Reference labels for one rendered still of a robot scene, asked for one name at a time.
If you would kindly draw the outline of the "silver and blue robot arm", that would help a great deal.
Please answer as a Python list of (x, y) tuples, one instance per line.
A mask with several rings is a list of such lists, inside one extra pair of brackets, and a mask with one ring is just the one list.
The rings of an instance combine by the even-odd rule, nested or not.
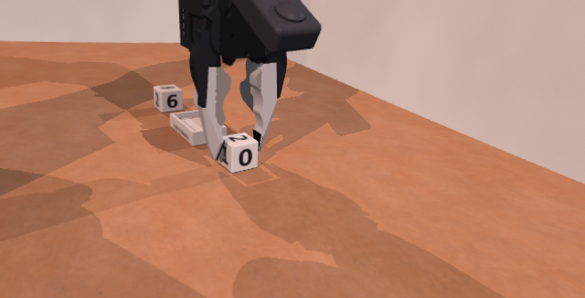
[(231, 0), (270, 53), (314, 47), (321, 24), (301, 0)]

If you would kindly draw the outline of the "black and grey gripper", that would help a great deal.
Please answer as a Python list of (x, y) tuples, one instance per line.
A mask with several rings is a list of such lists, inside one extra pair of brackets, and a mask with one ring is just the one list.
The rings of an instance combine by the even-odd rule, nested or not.
[(218, 160), (225, 143), (223, 103), (231, 86), (220, 56), (229, 66), (236, 59), (247, 59), (246, 79), (239, 89), (255, 114), (253, 138), (259, 142), (260, 152), (281, 97), (287, 53), (268, 52), (231, 0), (178, 0), (178, 8), (180, 45), (190, 52), (194, 104), (212, 159)]

